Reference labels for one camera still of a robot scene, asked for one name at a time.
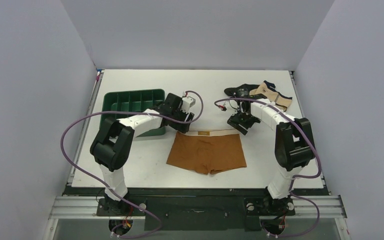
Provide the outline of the green compartment tray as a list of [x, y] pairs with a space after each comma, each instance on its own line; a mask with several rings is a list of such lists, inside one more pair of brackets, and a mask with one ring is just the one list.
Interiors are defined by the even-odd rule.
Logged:
[[[103, 97], [102, 112], [144, 112], [165, 100], [165, 91], [161, 88], [142, 89], [132, 91], [114, 91], [108, 92]], [[103, 114], [100, 117], [99, 127], [102, 126], [107, 118], [122, 119], [132, 115], [128, 114]], [[166, 128], [160, 127], [145, 132], [138, 137], [155, 137], [165, 135]]]

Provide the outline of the beige underwear with dark trim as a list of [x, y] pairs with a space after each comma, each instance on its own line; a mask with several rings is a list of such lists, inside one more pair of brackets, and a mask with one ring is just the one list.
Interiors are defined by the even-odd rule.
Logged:
[[292, 97], [281, 94], [276, 90], [276, 85], [274, 83], [268, 82], [266, 80], [256, 89], [250, 91], [251, 96], [258, 94], [264, 95], [267, 99], [275, 103], [275, 105], [283, 111], [287, 111], [293, 101]]

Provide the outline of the brown underwear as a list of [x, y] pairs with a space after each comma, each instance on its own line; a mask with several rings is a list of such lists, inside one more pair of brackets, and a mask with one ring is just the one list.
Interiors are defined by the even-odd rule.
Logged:
[[166, 163], [202, 175], [246, 168], [242, 142], [238, 133], [188, 135], [177, 132]]

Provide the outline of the black patterned underwear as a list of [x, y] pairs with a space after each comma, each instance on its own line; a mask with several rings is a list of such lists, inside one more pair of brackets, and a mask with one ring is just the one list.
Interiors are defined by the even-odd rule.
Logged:
[[244, 99], [267, 99], [267, 97], [262, 94], [251, 94], [252, 90], [256, 90], [259, 87], [258, 84], [242, 84], [237, 87], [228, 87], [224, 89], [224, 93], [229, 97], [234, 98], [244, 98]]

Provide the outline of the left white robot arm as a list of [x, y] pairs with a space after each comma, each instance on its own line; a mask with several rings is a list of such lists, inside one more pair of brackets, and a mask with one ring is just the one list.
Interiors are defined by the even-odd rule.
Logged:
[[169, 126], [187, 133], [194, 114], [190, 109], [195, 105], [193, 97], [169, 93], [141, 114], [127, 118], [106, 118], [92, 142], [90, 153], [99, 165], [103, 180], [107, 184], [104, 191], [106, 207], [116, 215], [123, 215], [129, 209], [128, 188], [123, 167], [127, 162], [133, 140], [151, 130]]

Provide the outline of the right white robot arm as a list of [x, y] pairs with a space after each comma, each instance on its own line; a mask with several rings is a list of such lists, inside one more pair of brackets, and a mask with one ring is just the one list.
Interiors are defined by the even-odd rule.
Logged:
[[301, 171], [311, 160], [320, 160], [310, 121], [285, 113], [267, 99], [254, 96], [232, 99], [238, 107], [236, 113], [227, 120], [231, 127], [246, 135], [255, 123], [264, 122], [275, 132], [277, 171], [265, 189], [262, 209], [269, 215], [292, 211], [290, 195], [295, 179], [303, 178]]

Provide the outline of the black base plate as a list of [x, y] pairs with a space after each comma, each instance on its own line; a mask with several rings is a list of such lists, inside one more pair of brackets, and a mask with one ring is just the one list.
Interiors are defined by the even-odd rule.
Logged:
[[125, 235], [139, 221], [152, 231], [225, 231], [247, 232], [265, 229], [279, 234], [285, 229], [286, 217], [320, 219], [326, 188], [296, 189], [289, 197], [293, 209], [286, 213], [267, 214], [262, 209], [265, 189], [133, 189], [126, 212], [106, 207], [103, 189], [68, 190], [68, 197], [95, 197], [98, 216], [125, 216], [106, 219], [115, 235]]

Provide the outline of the aluminium frame rail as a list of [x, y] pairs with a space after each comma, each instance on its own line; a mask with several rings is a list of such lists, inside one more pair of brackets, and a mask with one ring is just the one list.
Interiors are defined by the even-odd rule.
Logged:
[[93, 196], [57, 196], [49, 220], [122, 220], [124, 215], [97, 215], [98, 202]]

